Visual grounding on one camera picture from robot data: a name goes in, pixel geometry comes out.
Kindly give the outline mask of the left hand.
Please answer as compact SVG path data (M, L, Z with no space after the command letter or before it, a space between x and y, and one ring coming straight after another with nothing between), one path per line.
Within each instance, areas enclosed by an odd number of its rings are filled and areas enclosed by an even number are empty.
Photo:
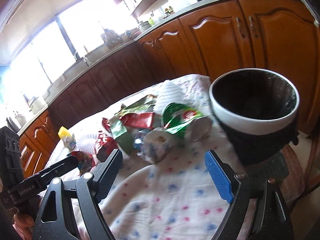
M34 219L30 215L17 212L14 214L14 224L12 226L22 239L32 239L30 228L34 226Z

